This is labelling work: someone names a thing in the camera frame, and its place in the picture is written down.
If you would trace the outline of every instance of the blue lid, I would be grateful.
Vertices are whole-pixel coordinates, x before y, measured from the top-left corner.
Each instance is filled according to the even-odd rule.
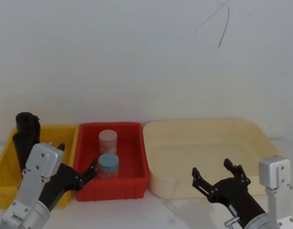
[[[99,157],[100,170],[114,172],[119,169],[119,157],[113,153],[105,153]]]

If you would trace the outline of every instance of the beige plastic bin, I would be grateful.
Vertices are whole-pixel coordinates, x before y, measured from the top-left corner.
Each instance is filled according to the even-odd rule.
[[[203,197],[192,187],[193,167],[210,184],[232,177],[223,166],[225,158],[243,166],[250,194],[265,194],[258,162],[278,154],[254,123],[238,119],[157,121],[147,124],[143,134],[151,191],[167,199]]]

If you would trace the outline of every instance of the robotic arm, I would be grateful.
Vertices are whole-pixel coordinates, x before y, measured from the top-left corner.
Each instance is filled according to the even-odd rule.
[[[96,176],[96,160],[83,173],[61,164],[64,153],[47,143],[35,144],[22,171],[15,200],[1,218],[0,229],[41,229],[64,192],[80,190]]]
[[[290,160],[282,156],[264,159],[259,163],[260,183],[266,186],[269,213],[248,193],[251,183],[241,165],[234,166],[225,159],[224,166],[234,177],[223,179],[215,185],[206,182],[197,168],[193,168],[193,187],[203,193],[209,202],[225,205],[233,218],[225,222],[232,229],[236,222],[243,229],[293,229],[290,214],[290,196],[292,190]]]

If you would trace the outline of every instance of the red plastic bin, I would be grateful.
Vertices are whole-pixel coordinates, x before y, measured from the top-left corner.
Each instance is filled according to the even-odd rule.
[[[78,201],[143,198],[150,180],[142,126],[140,123],[86,123],[80,125],[74,168],[83,172],[100,156],[99,133],[114,130],[118,134],[117,154],[120,159],[116,179],[91,180],[77,192]]]

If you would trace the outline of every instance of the white wall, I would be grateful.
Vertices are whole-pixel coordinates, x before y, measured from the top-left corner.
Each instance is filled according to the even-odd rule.
[[[0,142],[21,111],[43,124],[238,117],[293,135],[293,0],[229,0],[220,48],[219,3],[0,0]]]

